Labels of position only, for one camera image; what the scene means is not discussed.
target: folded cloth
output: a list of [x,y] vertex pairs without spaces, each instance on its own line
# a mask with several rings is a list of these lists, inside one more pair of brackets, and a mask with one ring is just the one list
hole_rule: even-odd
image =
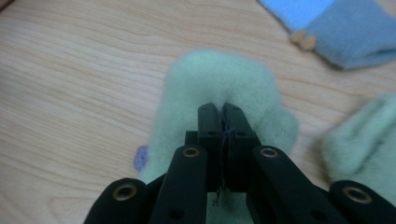
[[332,181],[354,180],[396,205],[396,92],[363,107],[324,140]]
[[[238,54],[198,49],[181,57],[165,79],[139,179],[148,183],[166,172],[175,150],[184,145],[185,132],[197,130],[198,107],[207,103],[218,109],[225,103],[239,106],[264,145],[288,152],[296,140],[297,120],[281,106],[266,68]],[[252,222],[244,194],[222,192],[219,205],[212,203],[216,197],[208,195],[206,223]]]
[[291,41],[344,69],[396,58],[396,19],[375,0],[260,0],[292,32]]

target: light green cloth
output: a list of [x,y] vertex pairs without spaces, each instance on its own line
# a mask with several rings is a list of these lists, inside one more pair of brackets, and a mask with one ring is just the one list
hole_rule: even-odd
[[[146,183],[166,172],[186,131],[197,130],[198,107],[225,103],[241,107],[262,144],[288,152],[297,136],[296,118],[280,104],[271,73],[234,53],[198,49],[181,57],[164,83],[163,99],[148,144],[148,162],[139,179]],[[219,206],[208,195],[206,223],[251,223],[245,195],[222,193]]]
[[323,142],[331,180],[350,179],[396,205],[396,93],[374,99]]

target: wooden table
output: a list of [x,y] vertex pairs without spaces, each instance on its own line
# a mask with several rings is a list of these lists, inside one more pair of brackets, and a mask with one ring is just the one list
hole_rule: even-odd
[[[393,0],[381,4],[396,16]],[[81,223],[109,183],[136,176],[163,78],[196,48],[273,71],[301,124],[290,156],[323,188],[321,140],[396,91],[396,62],[335,69],[253,0],[17,0],[0,13],[0,223]]]

